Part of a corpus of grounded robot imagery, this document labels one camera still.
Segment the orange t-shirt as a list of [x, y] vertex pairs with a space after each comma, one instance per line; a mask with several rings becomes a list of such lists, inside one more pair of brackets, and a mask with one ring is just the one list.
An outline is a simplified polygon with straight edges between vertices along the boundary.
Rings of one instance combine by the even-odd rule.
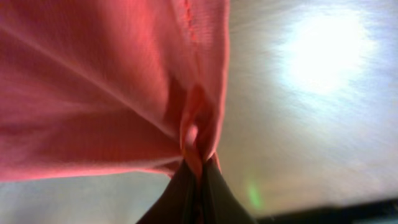
[[1, 2], [1, 180], [196, 174], [216, 148], [228, 1]]

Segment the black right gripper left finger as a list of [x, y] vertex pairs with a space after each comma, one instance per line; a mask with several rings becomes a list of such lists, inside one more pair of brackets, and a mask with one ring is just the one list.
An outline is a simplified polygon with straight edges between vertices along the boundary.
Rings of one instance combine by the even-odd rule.
[[196, 223], [196, 177], [183, 161], [159, 199], [137, 224]]

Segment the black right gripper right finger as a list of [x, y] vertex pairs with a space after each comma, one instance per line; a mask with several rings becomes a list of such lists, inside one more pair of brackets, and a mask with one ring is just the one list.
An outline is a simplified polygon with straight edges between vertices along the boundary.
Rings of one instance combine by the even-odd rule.
[[257, 223], [236, 200], [213, 159], [203, 165], [201, 204], [205, 224]]

